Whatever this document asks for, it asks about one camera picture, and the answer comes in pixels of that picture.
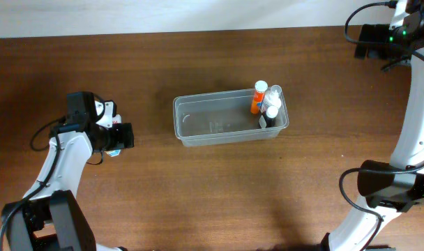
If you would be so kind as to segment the gold-lidded small jar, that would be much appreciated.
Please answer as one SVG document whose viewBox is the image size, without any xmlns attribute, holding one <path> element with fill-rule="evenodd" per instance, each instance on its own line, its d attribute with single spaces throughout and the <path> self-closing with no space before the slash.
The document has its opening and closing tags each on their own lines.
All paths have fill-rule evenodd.
<svg viewBox="0 0 424 251">
<path fill-rule="evenodd" d="M 120 149 L 113 150 L 113 151 L 106 151 L 106 154 L 110 157 L 116 157 L 121 153 Z"/>
</svg>

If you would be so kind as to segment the clear plastic container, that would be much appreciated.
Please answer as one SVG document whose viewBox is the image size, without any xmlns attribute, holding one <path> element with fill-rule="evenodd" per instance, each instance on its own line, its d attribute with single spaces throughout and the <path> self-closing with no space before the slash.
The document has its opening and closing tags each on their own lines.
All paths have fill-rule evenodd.
<svg viewBox="0 0 424 251">
<path fill-rule="evenodd" d="M 179 96 L 173 101 L 174 132 L 184 146 L 228 144 L 277 137 L 289 125 L 285 98 L 275 125 L 260 128 L 250 112 L 254 89 Z"/>
</svg>

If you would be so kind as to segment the white Calamol lotion bottle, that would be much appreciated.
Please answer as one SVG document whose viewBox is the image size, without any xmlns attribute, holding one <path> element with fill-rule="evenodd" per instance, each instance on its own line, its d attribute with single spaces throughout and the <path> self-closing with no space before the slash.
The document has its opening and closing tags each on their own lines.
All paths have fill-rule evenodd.
<svg viewBox="0 0 424 251">
<path fill-rule="evenodd" d="M 264 95 L 260 112 L 265 112 L 270 106 L 277 107 L 278 109 L 282 106 L 280 99 L 282 88 L 278 85 L 273 85 Z"/>
</svg>

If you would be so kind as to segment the orange tube white cap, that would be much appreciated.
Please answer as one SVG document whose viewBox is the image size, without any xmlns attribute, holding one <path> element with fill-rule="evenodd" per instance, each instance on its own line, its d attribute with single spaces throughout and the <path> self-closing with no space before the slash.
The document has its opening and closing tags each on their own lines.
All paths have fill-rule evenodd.
<svg viewBox="0 0 424 251">
<path fill-rule="evenodd" d="M 257 114 L 260 111 L 265 92 L 268 89 L 268 84 L 264 80 L 259 80 L 255 83 L 255 92 L 250 108 L 252 114 Z"/>
</svg>

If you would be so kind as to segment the black bottle white cap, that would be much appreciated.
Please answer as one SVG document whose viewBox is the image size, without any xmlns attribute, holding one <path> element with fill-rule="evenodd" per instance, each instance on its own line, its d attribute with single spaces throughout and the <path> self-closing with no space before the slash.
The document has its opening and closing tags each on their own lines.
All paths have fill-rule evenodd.
<svg viewBox="0 0 424 251">
<path fill-rule="evenodd" d="M 275 125 L 275 118 L 278 115 L 278 108 L 270 106 L 262 113 L 259 119 L 260 128 L 271 128 Z"/>
</svg>

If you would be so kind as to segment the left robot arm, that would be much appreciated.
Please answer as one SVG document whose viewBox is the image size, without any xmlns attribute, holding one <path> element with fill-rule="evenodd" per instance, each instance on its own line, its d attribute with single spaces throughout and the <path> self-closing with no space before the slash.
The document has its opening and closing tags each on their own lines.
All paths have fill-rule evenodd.
<svg viewBox="0 0 424 251">
<path fill-rule="evenodd" d="M 76 196 L 95 153 L 115 156 L 134 146 L 133 127 L 116 103 L 80 91 L 66 96 L 67 112 L 48 129 L 47 157 L 33 185 L 1 212 L 0 250 L 106 250 L 96 242 Z"/>
</svg>

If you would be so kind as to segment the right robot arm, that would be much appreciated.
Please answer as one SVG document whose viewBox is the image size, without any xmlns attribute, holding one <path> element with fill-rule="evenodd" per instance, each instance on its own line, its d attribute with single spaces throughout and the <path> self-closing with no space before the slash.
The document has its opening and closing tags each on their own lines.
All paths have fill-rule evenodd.
<svg viewBox="0 0 424 251">
<path fill-rule="evenodd" d="M 318 250 L 366 250 L 375 236 L 412 206 L 424 204 L 424 0 L 382 1 L 394 9 L 389 24 L 364 24 L 355 56 L 387 60 L 382 69 L 411 68 L 404 123 L 389 162 L 366 160 L 339 178 L 357 173 L 359 196 L 343 222 L 327 233 Z"/>
</svg>

